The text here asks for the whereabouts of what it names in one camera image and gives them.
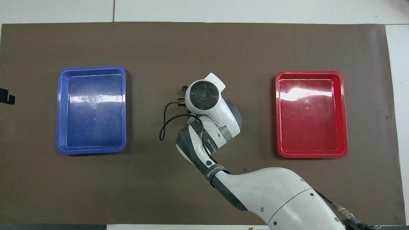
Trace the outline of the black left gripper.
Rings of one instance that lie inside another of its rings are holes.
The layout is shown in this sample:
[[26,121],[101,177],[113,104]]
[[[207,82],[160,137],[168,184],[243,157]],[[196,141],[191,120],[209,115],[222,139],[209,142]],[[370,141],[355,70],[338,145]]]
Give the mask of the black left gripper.
[[9,95],[9,91],[6,89],[0,89],[0,103],[15,104],[16,97]]

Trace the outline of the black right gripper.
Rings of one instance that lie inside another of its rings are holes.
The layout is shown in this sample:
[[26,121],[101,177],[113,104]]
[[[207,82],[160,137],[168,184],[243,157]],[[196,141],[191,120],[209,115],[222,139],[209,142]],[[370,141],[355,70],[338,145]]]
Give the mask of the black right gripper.
[[187,108],[186,109],[187,114],[192,114],[192,111],[190,110],[190,106],[187,104],[187,103],[190,103],[190,104],[192,103],[191,99],[190,99],[191,91],[189,90],[189,87],[186,86],[186,85],[183,85],[181,87],[181,90],[182,90],[183,93],[185,93],[185,97],[184,97],[184,99],[181,99],[181,98],[178,99],[180,101],[180,102],[178,102],[178,106],[186,107]]

